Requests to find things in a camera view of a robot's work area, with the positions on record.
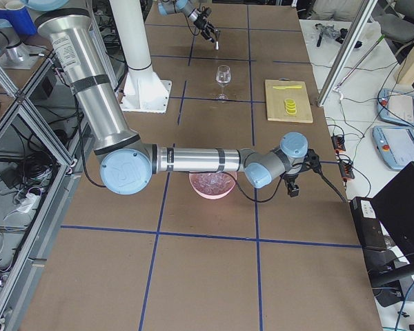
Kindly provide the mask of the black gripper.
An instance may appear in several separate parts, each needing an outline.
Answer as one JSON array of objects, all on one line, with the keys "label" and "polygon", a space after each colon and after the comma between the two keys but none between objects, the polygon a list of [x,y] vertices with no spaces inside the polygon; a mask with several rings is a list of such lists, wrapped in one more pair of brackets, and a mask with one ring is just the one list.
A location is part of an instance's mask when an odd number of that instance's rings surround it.
[{"label": "black gripper", "polygon": [[299,195],[299,186],[295,183],[300,173],[312,170],[316,174],[320,174],[320,158],[314,149],[309,148],[304,159],[292,165],[290,172],[284,175],[284,182],[289,197],[297,197]]},{"label": "black gripper", "polygon": [[195,8],[191,12],[191,21],[197,29],[197,33],[194,33],[194,35],[197,36],[200,34],[207,41],[215,41],[214,49],[219,50],[219,38],[221,31],[219,29],[215,29],[213,24],[209,22],[208,17],[211,12],[212,10],[210,8],[203,8],[202,10]]}]

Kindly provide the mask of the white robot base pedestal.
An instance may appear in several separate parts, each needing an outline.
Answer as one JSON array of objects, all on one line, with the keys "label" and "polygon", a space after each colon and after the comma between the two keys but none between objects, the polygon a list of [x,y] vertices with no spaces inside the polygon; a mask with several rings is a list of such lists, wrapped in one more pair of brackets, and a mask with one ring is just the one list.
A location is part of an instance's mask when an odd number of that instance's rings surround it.
[{"label": "white robot base pedestal", "polygon": [[121,109],[165,113],[172,82],[162,81],[153,69],[140,2],[113,0],[110,7],[128,66]]}]

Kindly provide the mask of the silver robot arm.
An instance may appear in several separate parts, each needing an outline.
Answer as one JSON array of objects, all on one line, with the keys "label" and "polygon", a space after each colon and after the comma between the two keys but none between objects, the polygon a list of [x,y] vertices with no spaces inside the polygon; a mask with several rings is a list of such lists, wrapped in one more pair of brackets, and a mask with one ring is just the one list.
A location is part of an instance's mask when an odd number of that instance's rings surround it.
[{"label": "silver robot arm", "polygon": [[249,148],[166,148],[143,143],[139,133],[129,127],[92,41],[90,13],[84,8],[62,7],[42,14],[34,23],[38,33],[51,42],[71,92],[81,104],[96,139],[94,154],[100,162],[101,180],[112,192],[138,193],[158,172],[227,176],[244,172],[254,188],[284,180],[288,195],[294,197],[299,173],[322,172],[318,155],[298,132],[285,134],[267,154]]},{"label": "silver robot arm", "polygon": [[158,1],[159,13],[163,16],[182,13],[186,18],[190,33],[196,37],[201,35],[205,40],[214,44],[214,49],[219,50],[220,29],[216,28],[209,20],[211,8],[196,8],[189,0]]}]

